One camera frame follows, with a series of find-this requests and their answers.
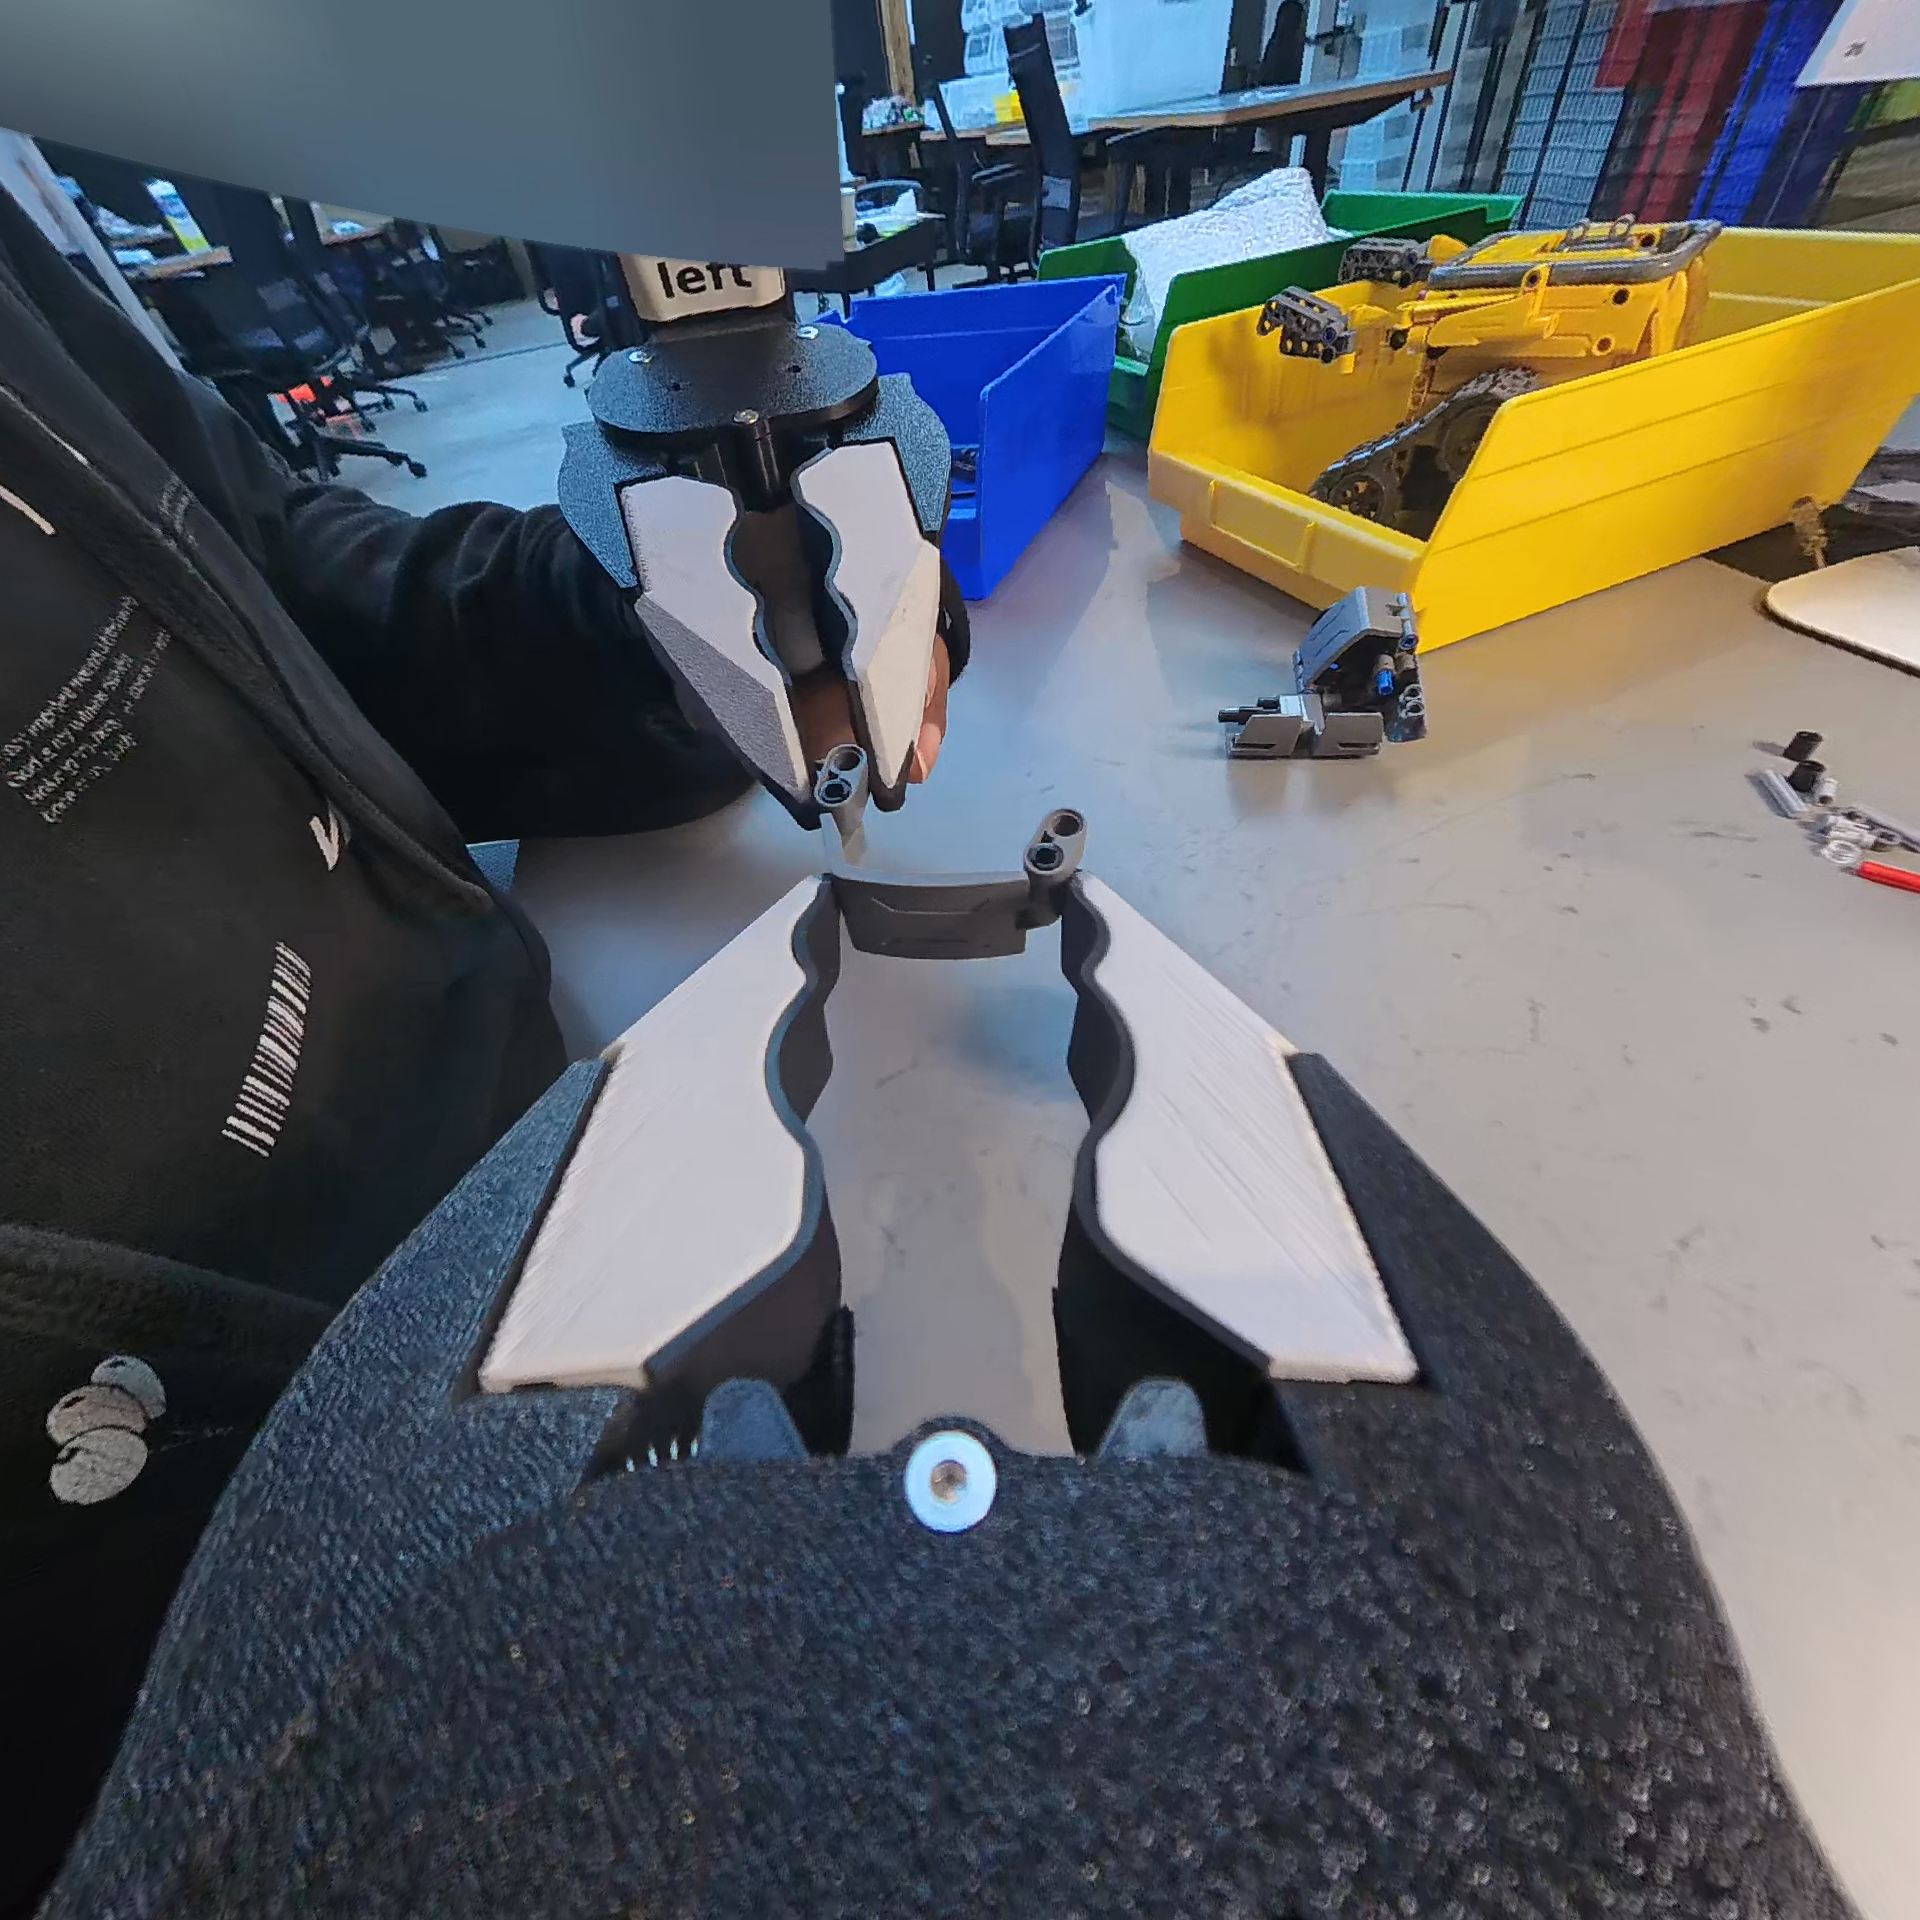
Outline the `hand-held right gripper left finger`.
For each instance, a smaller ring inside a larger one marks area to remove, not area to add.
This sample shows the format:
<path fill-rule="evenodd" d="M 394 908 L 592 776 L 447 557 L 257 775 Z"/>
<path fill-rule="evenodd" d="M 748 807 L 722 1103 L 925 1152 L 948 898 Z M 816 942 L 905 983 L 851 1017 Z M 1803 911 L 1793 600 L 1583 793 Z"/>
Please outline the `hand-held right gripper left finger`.
<path fill-rule="evenodd" d="M 809 1133 L 840 948 L 804 877 L 605 1049 L 483 1390 L 804 1377 L 841 1305 Z"/>

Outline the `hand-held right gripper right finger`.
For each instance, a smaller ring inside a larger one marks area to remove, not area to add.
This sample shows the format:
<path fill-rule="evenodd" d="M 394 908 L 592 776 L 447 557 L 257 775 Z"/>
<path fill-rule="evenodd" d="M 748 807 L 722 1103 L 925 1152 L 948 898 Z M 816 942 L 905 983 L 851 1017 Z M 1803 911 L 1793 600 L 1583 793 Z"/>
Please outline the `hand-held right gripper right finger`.
<path fill-rule="evenodd" d="M 1297 1079 L 1298 1049 L 1108 881 L 1064 888 L 1073 1221 L 1263 1377 L 1410 1385 L 1417 1359 Z"/>

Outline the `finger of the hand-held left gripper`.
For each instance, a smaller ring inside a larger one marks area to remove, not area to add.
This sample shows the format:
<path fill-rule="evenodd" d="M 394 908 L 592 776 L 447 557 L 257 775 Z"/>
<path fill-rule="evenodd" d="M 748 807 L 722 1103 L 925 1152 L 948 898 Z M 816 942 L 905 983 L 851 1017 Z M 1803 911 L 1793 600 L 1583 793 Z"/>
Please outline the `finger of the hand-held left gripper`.
<path fill-rule="evenodd" d="M 816 822 L 815 762 L 793 680 L 763 640 L 761 599 L 732 554 L 738 505 L 715 481 L 664 472 L 617 494 L 640 624 L 668 671 L 757 781 Z"/>
<path fill-rule="evenodd" d="M 802 533 L 825 550 L 823 640 L 849 686 L 871 798 L 899 809 L 928 704 L 943 552 L 924 537 L 891 442 L 827 448 L 795 470 L 791 489 Z"/>

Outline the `grey black wheel assembly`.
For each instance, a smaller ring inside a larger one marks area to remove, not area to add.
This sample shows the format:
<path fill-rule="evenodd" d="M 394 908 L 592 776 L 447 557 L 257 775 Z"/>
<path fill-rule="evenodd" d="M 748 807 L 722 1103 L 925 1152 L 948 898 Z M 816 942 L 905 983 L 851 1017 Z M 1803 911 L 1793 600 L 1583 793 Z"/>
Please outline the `grey black wheel assembly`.
<path fill-rule="evenodd" d="M 833 898 L 859 953 L 909 962 L 1017 956 L 1029 933 L 1064 914 L 1069 876 L 899 877 L 829 872 Z"/>

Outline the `grey brick block assembly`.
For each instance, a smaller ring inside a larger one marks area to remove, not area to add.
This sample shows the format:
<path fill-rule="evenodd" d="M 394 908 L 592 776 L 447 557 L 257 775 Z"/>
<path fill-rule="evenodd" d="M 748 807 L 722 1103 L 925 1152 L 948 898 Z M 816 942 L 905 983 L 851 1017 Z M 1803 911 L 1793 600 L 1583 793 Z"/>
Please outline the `grey brick block assembly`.
<path fill-rule="evenodd" d="M 1429 729 L 1420 631 L 1405 592 L 1355 588 L 1321 612 L 1291 658 L 1291 686 L 1218 713 L 1243 761 L 1354 761 Z"/>

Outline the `grey desk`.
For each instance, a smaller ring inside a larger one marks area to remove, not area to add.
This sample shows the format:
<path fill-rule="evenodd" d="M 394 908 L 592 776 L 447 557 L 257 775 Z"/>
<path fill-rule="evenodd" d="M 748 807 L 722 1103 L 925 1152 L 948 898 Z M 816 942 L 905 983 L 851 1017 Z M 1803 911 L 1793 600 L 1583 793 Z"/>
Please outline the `grey desk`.
<path fill-rule="evenodd" d="M 1589 1344 L 1660 1457 L 1793 1786 L 1915 1914 L 1915 895 L 1754 783 L 1823 734 L 1915 824 L 1915 679 L 1669 566 L 1432 655 L 1425 743 L 1227 758 L 1306 609 L 1108 452 L 995 599 L 876 861 L 989 870 L 1044 809 L 1323 1053 Z"/>

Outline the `blue plastic bin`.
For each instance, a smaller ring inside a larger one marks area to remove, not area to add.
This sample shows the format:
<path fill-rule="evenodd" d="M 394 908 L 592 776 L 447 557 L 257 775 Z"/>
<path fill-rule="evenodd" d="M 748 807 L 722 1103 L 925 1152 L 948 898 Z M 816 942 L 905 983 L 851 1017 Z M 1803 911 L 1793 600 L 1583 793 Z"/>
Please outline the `blue plastic bin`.
<path fill-rule="evenodd" d="M 1120 274 L 1029 278 L 823 314 L 944 422 L 962 458 L 944 557 L 972 602 L 993 597 L 1103 449 L 1123 287 Z"/>

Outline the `black office chair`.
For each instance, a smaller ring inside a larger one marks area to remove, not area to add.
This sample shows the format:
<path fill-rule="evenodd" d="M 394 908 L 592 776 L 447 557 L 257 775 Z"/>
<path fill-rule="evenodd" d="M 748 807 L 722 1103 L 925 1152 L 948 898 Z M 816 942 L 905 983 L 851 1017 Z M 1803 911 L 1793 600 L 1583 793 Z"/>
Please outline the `black office chair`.
<path fill-rule="evenodd" d="M 368 438 L 364 405 L 425 412 L 410 377 L 488 343 L 437 238 L 392 218 L 336 231 L 311 201 L 202 177 L 179 201 L 209 245 L 138 285 L 187 372 L 299 472 L 336 477 L 352 454 L 424 477 L 417 457 Z"/>
<path fill-rule="evenodd" d="M 983 270 L 980 282 L 1039 272 L 1052 249 L 1076 241 L 1081 223 L 1081 149 L 1073 133 L 1044 16 L 1007 26 L 1008 71 L 1024 118 L 1024 154 L 993 160 L 960 149 L 956 245 Z"/>

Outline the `green crate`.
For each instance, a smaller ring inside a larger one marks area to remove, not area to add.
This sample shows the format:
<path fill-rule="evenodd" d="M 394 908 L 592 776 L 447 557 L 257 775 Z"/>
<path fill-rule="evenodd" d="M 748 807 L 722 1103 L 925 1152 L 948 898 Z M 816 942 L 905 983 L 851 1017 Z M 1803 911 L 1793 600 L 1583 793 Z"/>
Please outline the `green crate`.
<path fill-rule="evenodd" d="M 1360 191 L 1332 186 L 1321 205 L 1336 231 L 1329 239 L 1263 255 L 1178 272 L 1165 294 L 1152 294 L 1154 327 L 1141 346 L 1123 343 L 1113 359 L 1108 424 L 1135 440 L 1147 440 L 1162 394 L 1171 335 L 1201 320 L 1216 320 L 1243 309 L 1260 309 L 1289 285 L 1308 292 L 1331 287 L 1340 257 L 1354 238 L 1429 239 L 1439 233 L 1477 241 L 1513 223 L 1519 193 L 1460 191 Z"/>

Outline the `white storage box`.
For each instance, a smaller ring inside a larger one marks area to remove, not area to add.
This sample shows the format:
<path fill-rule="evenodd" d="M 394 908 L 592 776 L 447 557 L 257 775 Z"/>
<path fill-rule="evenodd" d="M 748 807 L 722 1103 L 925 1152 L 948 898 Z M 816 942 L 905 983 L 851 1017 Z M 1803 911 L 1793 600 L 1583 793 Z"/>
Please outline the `white storage box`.
<path fill-rule="evenodd" d="M 1087 118 L 1218 90 L 1234 2 L 1076 2 L 1076 108 Z"/>

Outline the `person's black printed sweatshirt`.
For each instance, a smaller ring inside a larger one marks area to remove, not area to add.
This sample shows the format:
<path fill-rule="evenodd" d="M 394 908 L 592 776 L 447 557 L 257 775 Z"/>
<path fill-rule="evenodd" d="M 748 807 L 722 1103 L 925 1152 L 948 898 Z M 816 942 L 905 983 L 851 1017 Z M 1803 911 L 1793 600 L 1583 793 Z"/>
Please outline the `person's black printed sweatshirt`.
<path fill-rule="evenodd" d="M 330 1320 L 563 1065 L 545 948 L 368 718 L 469 749 L 557 510 L 288 472 L 4 198 L 4 1914 Z"/>

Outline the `wooden office table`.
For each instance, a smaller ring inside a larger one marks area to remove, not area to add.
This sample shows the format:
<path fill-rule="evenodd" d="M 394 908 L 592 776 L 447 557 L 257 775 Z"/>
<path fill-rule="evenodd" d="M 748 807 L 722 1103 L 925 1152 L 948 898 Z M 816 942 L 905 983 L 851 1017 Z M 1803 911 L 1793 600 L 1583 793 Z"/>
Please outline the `wooden office table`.
<path fill-rule="evenodd" d="M 1329 186 L 1331 142 L 1338 129 L 1359 128 L 1402 104 L 1425 104 L 1455 79 L 1451 65 L 1396 78 L 1331 79 L 1297 87 L 1250 87 L 1193 95 L 1135 112 L 1068 109 L 1069 167 L 1087 173 L 1115 161 L 1163 177 L 1159 205 L 1189 209 L 1192 175 L 1268 133 L 1283 157 L 1303 142 L 1303 167 L 1317 191 Z M 1020 185 L 1036 170 L 1027 157 L 1032 129 L 1020 122 L 944 129 L 908 120 L 874 133 L 857 129 L 853 160 L 876 160 L 895 177 L 952 175 L 936 191 L 948 209 L 962 209 L 988 189 Z"/>

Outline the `yellow plastic bin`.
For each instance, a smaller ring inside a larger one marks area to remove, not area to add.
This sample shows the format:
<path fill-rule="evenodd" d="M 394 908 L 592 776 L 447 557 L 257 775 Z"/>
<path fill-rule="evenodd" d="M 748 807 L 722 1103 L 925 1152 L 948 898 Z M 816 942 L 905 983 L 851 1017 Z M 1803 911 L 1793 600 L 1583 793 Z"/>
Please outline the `yellow plastic bin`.
<path fill-rule="evenodd" d="M 1429 533 L 1309 494 L 1405 415 L 1417 352 L 1315 366 L 1252 306 L 1172 333 L 1149 492 L 1189 543 L 1312 607 L 1404 592 L 1426 648 L 1831 508 L 1915 398 L 1915 236 L 1733 228 L 1704 260 L 1692 343 L 1506 400 Z"/>

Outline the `round wooden booklet stand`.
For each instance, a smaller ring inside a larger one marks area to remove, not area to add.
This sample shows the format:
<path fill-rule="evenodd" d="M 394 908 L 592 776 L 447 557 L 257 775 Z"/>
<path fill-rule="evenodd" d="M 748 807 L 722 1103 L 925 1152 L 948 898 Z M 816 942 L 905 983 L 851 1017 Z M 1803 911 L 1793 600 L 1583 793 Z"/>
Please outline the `round wooden booklet stand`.
<path fill-rule="evenodd" d="M 1840 559 L 1770 584 L 1763 607 L 1786 625 L 1919 673 L 1919 546 Z"/>

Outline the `red and blue crates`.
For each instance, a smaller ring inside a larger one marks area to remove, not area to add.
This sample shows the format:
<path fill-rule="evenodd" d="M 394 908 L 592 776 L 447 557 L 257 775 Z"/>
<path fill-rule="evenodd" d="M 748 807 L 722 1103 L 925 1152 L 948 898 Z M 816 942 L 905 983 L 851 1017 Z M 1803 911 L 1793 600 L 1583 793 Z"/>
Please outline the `red and blue crates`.
<path fill-rule="evenodd" d="M 1745 223 L 1839 2 L 1628 2 L 1600 57 L 1620 90 L 1591 216 Z"/>

